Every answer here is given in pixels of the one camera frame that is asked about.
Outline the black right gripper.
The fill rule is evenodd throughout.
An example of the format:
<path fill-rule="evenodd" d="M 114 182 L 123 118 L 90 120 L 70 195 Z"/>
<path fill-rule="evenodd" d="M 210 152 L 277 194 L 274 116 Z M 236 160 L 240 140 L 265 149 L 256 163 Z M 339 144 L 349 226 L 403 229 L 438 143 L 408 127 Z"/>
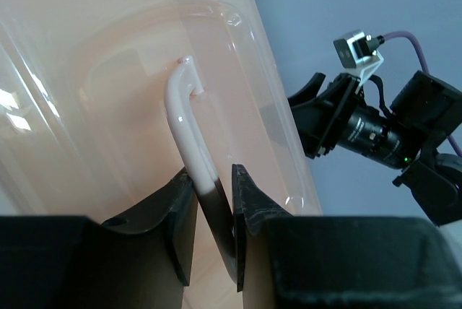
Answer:
<path fill-rule="evenodd" d="M 373 75 L 374 108 L 358 78 L 343 73 L 322 90 L 325 78 L 314 73 L 288 98 L 290 107 L 305 103 L 305 155 L 314 159 L 340 146 L 400 170 L 394 186 L 409 188 L 435 225 L 461 220 L 461 157 L 437 150 L 461 124 L 461 91 L 417 71 L 387 106 L 383 81 Z"/>

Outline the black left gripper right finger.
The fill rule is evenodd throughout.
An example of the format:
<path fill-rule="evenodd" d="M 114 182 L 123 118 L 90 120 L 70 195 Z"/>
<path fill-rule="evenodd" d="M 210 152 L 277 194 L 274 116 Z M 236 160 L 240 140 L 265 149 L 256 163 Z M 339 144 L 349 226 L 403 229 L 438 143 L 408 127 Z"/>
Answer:
<path fill-rule="evenodd" d="M 461 270 L 423 219 L 294 216 L 239 164 L 232 205 L 245 308 L 461 306 Z"/>

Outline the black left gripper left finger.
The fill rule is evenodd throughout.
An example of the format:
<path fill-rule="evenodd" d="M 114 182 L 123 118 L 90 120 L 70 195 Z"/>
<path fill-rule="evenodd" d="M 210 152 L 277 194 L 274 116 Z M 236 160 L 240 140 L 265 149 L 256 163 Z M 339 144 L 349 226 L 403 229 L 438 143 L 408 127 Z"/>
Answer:
<path fill-rule="evenodd" d="M 180 308 L 191 277 L 197 200 L 180 170 L 130 209 L 1 218 L 3 308 Z"/>

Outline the pink plastic toolbox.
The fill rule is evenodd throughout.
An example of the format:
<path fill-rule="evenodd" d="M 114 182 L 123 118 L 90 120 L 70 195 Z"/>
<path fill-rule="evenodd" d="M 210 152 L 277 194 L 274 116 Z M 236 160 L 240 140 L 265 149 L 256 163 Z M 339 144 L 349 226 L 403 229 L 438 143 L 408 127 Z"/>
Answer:
<path fill-rule="evenodd" d="M 290 214 L 320 214 L 254 0 L 1 0 L 1 218 L 103 223 L 185 170 L 180 308 L 245 308 L 234 164 Z"/>

